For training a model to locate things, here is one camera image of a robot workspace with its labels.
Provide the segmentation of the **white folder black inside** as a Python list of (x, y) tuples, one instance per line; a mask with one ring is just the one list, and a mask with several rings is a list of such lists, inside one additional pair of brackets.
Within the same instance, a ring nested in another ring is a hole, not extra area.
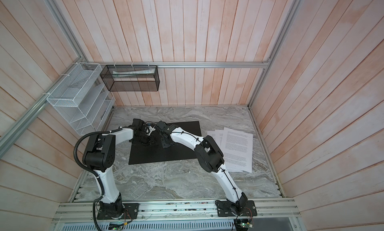
[(196, 159), (193, 149), (172, 140), (163, 139), (163, 135), (155, 130), (150, 136), (132, 141), (129, 158), (130, 165)]

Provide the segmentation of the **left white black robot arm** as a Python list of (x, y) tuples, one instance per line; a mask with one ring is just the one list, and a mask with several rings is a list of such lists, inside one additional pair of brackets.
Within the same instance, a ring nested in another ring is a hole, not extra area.
[(130, 126), (115, 130), (92, 132), (83, 154), (82, 164), (92, 173), (98, 183), (100, 211), (112, 219), (119, 219), (125, 212), (121, 193), (118, 191), (113, 164), (116, 158), (116, 145), (125, 141), (138, 141), (149, 144), (154, 124), (141, 119), (134, 119)]

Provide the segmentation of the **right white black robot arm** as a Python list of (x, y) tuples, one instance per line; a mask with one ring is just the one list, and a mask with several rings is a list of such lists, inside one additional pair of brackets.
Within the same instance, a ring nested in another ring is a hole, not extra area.
[(197, 136), (177, 125), (169, 125), (163, 121), (155, 124), (154, 128), (160, 134), (164, 147), (178, 143), (193, 150), (200, 166), (206, 172), (215, 176), (227, 198), (224, 205), (219, 205), (219, 208), (235, 216), (240, 216), (245, 212), (248, 197), (236, 185), (229, 174), (225, 164), (224, 154), (211, 136)]

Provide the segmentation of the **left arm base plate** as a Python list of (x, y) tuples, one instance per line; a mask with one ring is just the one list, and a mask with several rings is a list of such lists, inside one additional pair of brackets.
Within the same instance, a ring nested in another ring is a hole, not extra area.
[(104, 204), (97, 214), (97, 220), (136, 219), (139, 211), (139, 203)]

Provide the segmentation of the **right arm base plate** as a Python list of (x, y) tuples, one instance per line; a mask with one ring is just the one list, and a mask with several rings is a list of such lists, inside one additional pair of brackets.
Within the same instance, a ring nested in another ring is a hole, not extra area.
[(248, 200), (244, 205), (236, 205), (230, 201), (216, 200), (217, 213), (219, 217), (255, 217), (258, 215), (254, 201)]

